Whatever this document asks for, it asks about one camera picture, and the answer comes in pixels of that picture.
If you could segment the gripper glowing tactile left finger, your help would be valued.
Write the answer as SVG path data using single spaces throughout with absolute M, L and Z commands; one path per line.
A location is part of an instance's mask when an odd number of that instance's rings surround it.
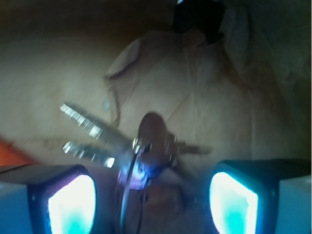
M 96 186 L 82 165 L 0 168 L 2 234 L 89 234 Z

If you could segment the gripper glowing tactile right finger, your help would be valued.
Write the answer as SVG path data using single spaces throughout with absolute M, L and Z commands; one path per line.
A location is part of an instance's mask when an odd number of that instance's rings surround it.
M 306 159 L 223 160 L 209 187 L 220 234 L 309 234 L 312 164 Z

